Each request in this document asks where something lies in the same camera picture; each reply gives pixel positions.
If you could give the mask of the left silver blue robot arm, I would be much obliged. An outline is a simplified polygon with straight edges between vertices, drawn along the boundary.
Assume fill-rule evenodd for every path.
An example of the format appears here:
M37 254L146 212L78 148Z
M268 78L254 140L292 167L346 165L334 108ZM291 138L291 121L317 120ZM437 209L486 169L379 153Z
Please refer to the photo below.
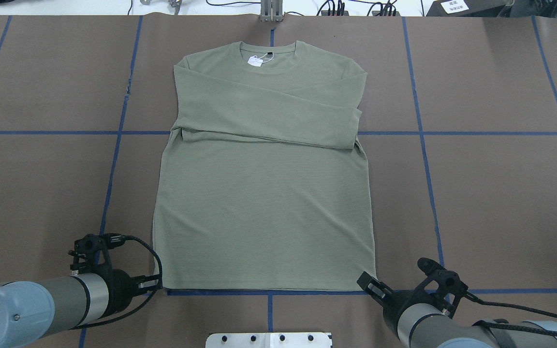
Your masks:
M131 276L113 267L110 250L134 241L149 251L157 272ZM0 348L21 348L68 330L126 319L163 287L157 252L137 236L88 234L69 251L71 275L37 282L0 283Z

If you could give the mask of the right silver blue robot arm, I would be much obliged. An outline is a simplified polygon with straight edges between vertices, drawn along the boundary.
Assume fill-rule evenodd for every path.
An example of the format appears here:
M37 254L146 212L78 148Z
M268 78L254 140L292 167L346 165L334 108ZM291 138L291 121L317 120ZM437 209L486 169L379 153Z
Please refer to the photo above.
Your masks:
M357 280L365 293L382 306L384 322L405 348L557 348L557 314L526 306L480 299L456 272L439 262L420 258L425 279L412 290L395 291L363 272ZM454 315L460 301L498 306L547 316L546 321L518 323L481 319L460 325Z

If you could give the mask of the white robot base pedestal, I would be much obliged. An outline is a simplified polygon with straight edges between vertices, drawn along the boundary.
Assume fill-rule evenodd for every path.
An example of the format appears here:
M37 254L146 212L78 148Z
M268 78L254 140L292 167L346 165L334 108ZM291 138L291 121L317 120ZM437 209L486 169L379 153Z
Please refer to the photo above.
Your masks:
M215 333L205 342L206 348L332 348L331 333Z

